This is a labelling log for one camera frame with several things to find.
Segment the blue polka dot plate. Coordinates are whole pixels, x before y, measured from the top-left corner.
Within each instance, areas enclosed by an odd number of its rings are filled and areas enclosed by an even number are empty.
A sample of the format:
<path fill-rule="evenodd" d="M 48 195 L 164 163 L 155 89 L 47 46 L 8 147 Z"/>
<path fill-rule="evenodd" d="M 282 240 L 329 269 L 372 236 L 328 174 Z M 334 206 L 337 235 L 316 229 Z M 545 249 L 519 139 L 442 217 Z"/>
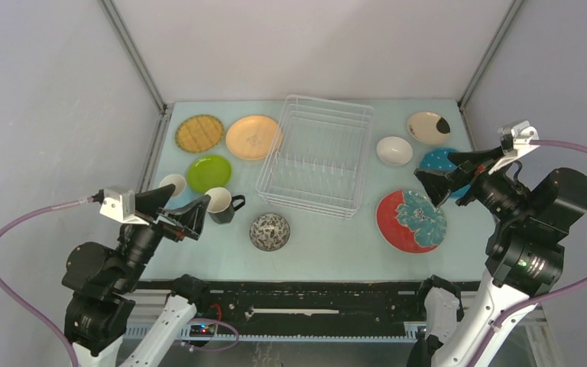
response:
<path fill-rule="evenodd" d="M 440 172 L 441 176 L 450 178 L 450 174 L 456 170 L 457 166 L 451 162 L 448 158 L 449 153 L 458 153 L 459 151 L 455 148 L 435 148 L 425 153 L 420 159 L 420 163 L 414 172 L 415 178 L 418 179 L 426 195 L 431 198 L 430 194 L 433 193 L 432 189 L 426 188 L 423 181 L 417 177 L 416 172 L 418 171 L 431 171 L 433 173 Z"/>

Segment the green plate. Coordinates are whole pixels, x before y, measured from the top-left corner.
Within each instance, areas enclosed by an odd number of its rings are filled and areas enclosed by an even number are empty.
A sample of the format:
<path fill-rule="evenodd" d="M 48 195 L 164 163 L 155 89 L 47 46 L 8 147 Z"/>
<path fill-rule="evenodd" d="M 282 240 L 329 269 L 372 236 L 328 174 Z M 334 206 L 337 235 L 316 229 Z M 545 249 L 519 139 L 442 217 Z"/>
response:
<path fill-rule="evenodd" d="M 232 165 L 223 156 L 206 155 L 196 159 L 188 168 L 186 181 L 193 191 L 205 193 L 207 190 L 224 187 L 232 177 Z"/>

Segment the white rimmed teal plate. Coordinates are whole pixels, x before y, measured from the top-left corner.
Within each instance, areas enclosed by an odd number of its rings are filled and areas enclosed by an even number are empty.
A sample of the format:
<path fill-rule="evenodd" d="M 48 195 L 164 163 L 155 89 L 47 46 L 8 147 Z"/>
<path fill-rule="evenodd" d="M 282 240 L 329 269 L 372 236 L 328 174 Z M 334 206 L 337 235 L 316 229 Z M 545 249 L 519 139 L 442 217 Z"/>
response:
<path fill-rule="evenodd" d="M 447 219 L 443 209 L 417 190 L 396 190 L 380 200 L 375 210 L 378 231 L 394 248 L 425 254 L 443 244 Z"/>

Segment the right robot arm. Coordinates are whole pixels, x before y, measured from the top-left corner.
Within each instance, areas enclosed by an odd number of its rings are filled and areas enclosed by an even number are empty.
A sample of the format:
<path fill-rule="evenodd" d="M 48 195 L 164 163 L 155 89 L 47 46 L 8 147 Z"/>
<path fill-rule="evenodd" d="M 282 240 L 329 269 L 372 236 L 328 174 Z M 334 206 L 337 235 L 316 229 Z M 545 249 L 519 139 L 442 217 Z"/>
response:
<path fill-rule="evenodd" d="M 562 240 L 587 211 L 587 176 L 567 167 L 529 189 L 507 176 L 517 153 L 504 148 L 453 152 L 454 169 L 416 169 L 431 202 L 441 205 L 465 188 L 460 206 L 481 203 L 495 218 L 485 271 L 472 307 L 461 311 L 460 290 L 437 276 L 413 302 L 427 320 L 410 366 L 487 366 L 516 324 L 547 296 L 563 273 Z"/>

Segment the cream plate with black spot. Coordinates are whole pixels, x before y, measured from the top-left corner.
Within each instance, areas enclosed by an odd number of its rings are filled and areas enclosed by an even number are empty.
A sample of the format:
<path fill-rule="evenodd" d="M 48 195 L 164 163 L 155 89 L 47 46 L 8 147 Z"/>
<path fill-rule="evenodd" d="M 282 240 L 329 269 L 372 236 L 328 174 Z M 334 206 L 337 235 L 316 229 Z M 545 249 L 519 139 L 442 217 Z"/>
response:
<path fill-rule="evenodd" d="M 435 112 L 416 112 L 407 119 L 410 135 L 426 145 L 441 145 L 451 136 L 447 120 Z"/>

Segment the white ribbed bowl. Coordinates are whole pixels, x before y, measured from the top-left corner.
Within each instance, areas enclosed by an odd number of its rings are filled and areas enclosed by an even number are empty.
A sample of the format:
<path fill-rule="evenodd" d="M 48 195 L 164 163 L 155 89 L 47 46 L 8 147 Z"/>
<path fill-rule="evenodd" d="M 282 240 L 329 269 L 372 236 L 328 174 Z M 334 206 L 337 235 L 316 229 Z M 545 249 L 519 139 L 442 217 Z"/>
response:
<path fill-rule="evenodd" d="M 376 154 L 383 163 L 400 167 L 411 161 L 413 148 L 404 138 L 388 136 L 377 143 Z"/>

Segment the black mug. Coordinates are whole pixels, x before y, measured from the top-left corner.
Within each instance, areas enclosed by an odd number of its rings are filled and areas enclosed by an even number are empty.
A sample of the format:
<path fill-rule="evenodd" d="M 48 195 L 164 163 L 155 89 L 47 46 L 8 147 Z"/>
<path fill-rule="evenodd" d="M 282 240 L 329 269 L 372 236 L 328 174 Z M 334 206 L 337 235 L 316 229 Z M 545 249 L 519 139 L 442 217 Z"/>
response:
<path fill-rule="evenodd" d="M 207 213 L 215 223 L 220 225 L 230 223 L 235 212 L 246 204 L 244 195 L 233 196 L 224 187 L 211 188 L 205 192 L 205 195 L 210 198 Z"/>

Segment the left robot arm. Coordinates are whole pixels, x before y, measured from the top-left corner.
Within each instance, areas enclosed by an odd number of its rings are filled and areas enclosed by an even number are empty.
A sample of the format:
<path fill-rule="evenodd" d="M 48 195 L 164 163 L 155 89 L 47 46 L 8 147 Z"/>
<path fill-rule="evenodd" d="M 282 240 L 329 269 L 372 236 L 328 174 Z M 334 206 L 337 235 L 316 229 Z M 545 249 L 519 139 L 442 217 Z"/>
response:
<path fill-rule="evenodd" d="M 175 190 L 173 184 L 143 193 L 108 187 L 92 196 L 100 205 L 100 214 L 121 227 L 116 248 L 85 242 L 66 261 L 62 284 L 73 296 L 66 308 L 63 334 L 78 366 L 115 365 L 135 307 L 126 294 L 136 290 L 160 242 L 201 236 L 210 196 L 168 209 Z"/>

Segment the red patterned bowl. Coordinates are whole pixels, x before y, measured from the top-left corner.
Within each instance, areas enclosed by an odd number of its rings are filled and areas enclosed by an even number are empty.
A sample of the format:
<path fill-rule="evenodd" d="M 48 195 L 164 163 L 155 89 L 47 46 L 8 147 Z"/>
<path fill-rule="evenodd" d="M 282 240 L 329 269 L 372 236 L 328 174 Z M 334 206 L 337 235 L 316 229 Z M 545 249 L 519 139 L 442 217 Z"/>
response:
<path fill-rule="evenodd" d="M 283 248 L 290 239 L 290 233 L 289 222 L 276 213 L 265 213 L 257 217 L 249 227 L 250 242 L 264 252 Z"/>

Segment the beige plate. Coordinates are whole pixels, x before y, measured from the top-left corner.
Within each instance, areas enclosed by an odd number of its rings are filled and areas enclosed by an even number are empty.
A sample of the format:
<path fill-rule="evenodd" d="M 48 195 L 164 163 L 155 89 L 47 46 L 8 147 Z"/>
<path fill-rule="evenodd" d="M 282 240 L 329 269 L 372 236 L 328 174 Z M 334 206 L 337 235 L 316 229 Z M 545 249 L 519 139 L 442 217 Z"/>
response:
<path fill-rule="evenodd" d="M 250 115 L 231 125 L 226 132 L 225 144 L 237 158 L 256 161 L 278 149 L 282 138 L 283 132 L 275 120 L 263 115 Z"/>

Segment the light blue cup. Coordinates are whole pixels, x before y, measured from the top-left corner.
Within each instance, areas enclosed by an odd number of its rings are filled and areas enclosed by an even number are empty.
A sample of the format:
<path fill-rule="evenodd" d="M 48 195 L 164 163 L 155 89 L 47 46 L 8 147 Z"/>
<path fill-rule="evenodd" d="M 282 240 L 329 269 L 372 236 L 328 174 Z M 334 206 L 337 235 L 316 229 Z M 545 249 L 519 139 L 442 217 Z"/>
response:
<path fill-rule="evenodd" d="M 160 188 L 169 185 L 174 186 L 174 192 L 165 205 L 165 209 L 180 208 L 192 202 L 199 196 L 190 188 L 186 178 L 182 174 L 169 174 L 165 176 L 157 187 Z"/>

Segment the yellow woven plate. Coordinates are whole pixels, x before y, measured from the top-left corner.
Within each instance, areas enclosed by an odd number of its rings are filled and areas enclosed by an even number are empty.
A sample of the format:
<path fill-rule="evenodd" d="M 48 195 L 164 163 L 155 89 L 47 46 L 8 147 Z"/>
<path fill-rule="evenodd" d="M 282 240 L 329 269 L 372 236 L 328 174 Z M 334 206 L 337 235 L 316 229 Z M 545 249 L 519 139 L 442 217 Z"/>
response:
<path fill-rule="evenodd" d="M 213 115 L 194 115 L 179 124 L 175 132 L 177 147 L 187 153 L 203 153 L 224 137 L 225 128 Z"/>

